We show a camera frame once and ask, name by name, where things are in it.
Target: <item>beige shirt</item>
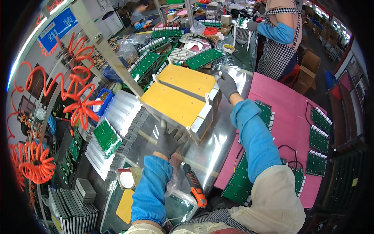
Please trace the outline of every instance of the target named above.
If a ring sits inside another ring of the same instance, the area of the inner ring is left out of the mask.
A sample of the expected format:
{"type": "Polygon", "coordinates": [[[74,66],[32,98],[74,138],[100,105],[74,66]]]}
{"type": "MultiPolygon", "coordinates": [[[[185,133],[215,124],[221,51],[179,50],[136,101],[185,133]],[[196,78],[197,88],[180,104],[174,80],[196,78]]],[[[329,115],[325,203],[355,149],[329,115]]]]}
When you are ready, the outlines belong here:
{"type": "MultiPolygon", "coordinates": [[[[253,185],[251,207],[233,207],[233,219],[257,233],[297,233],[305,221],[300,199],[295,193],[295,176],[286,165],[263,171],[253,185]]],[[[224,223],[199,223],[178,226],[172,234],[208,234],[231,228],[224,223]]],[[[155,226],[136,224],[126,234],[163,234],[155,226]]]]}
{"type": "MultiPolygon", "coordinates": [[[[281,8],[281,7],[297,8],[294,0],[267,0],[266,11],[272,10],[274,8],[281,8]]],[[[302,21],[301,21],[301,14],[300,15],[298,15],[298,14],[292,14],[292,16],[293,16],[293,19],[294,19],[294,32],[295,32],[295,34],[296,34],[296,28],[297,28],[298,18],[300,19],[299,35],[298,35],[298,38],[297,38],[297,41],[296,41],[296,46],[295,46],[295,51],[297,51],[297,48],[299,47],[299,44],[301,42],[303,25],[302,25],[302,21]]],[[[277,18],[275,17],[275,15],[268,15],[268,17],[269,17],[270,21],[275,26],[278,25],[278,21],[277,21],[277,18]]],[[[292,42],[291,44],[288,45],[288,47],[292,48],[293,44],[294,43],[292,42]]]]}

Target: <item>fluorescent light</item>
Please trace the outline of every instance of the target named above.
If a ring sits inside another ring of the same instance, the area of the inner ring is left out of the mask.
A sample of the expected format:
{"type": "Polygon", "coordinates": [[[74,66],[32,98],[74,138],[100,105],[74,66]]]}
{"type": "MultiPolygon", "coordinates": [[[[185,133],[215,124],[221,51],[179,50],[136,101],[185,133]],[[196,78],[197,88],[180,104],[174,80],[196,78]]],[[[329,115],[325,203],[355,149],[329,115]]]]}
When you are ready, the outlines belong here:
{"type": "Polygon", "coordinates": [[[53,10],[50,11],[49,15],[55,13],[58,9],[60,9],[60,7],[62,5],[64,5],[65,3],[67,3],[67,0],[63,1],[62,3],[60,3],[60,5],[58,5],[57,7],[55,7],[53,10]]]}
{"type": "Polygon", "coordinates": [[[42,24],[47,21],[47,17],[44,17],[44,19],[38,24],[38,26],[36,26],[36,28],[33,30],[33,32],[30,34],[30,36],[28,37],[28,39],[26,40],[25,44],[22,46],[21,50],[19,51],[18,55],[17,55],[17,58],[16,58],[16,61],[13,63],[13,67],[12,67],[12,70],[10,71],[10,76],[9,76],[9,80],[8,80],[8,85],[6,87],[6,91],[8,91],[9,89],[9,84],[10,84],[10,81],[12,80],[12,77],[14,75],[14,72],[16,71],[16,68],[18,66],[18,62],[19,62],[19,59],[21,58],[21,55],[23,53],[23,51],[26,49],[26,46],[28,45],[28,43],[31,41],[32,37],[35,35],[35,33],[38,31],[38,29],[42,26],[42,24]]]}

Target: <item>red stool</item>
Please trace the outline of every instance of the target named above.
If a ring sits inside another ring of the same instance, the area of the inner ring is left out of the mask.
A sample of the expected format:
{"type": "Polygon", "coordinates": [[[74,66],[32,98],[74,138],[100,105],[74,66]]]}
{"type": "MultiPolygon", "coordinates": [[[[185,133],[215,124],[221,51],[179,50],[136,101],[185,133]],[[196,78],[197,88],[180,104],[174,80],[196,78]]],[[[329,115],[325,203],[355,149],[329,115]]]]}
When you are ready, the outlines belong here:
{"type": "Polygon", "coordinates": [[[290,72],[290,74],[283,77],[279,82],[292,88],[299,73],[300,73],[300,66],[299,64],[296,64],[294,69],[290,72]]]}

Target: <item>gray shirt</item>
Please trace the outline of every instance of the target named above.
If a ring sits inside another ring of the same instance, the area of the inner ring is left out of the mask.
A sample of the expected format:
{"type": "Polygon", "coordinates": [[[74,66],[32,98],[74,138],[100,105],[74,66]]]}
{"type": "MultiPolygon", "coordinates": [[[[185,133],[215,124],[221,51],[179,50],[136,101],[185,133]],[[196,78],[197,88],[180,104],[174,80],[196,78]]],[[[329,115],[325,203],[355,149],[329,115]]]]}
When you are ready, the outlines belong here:
{"type": "Polygon", "coordinates": [[[131,21],[132,21],[132,26],[134,25],[134,23],[136,22],[140,22],[140,23],[143,23],[145,22],[145,17],[137,10],[135,10],[133,13],[132,13],[132,16],[131,16],[131,21]]]}

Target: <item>checkered apron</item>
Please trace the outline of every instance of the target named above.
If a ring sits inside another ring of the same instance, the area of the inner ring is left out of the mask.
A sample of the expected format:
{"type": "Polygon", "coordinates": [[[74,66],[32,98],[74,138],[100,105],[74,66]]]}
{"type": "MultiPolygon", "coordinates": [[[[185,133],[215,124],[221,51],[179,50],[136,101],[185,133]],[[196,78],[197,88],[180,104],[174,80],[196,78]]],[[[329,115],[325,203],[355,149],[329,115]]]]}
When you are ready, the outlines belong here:
{"type": "MultiPolygon", "coordinates": [[[[283,13],[292,13],[292,14],[301,14],[301,12],[296,8],[277,8],[270,11],[265,11],[264,17],[265,22],[274,26],[268,15],[272,14],[283,14],[283,13]]],[[[292,48],[288,45],[280,44],[272,39],[266,38],[263,55],[258,62],[257,72],[263,74],[267,77],[270,77],[274,80],[278,80],[292,56],[295,54],[296,41],[299,36],[300,29],[300,17],[297,21],[296,33],[293,41],[292,48]]]]}
{"type": "Polygon", "coordinates": [[[245,226],[243,226],[241,223],[235,221],[235,219],[231,218],[228,209],[206,212],[197,218],[191,219],[190,221],[182,222],[180,224],[175,225],[170,230],[169,233],[172,233],[176,227],[178,227],[179,225],[183,225],[183,224],[221,223],[221,222],[230,227],[245,231],[247,233],[257,234],[256,232],[251,231],[245,226]]]}

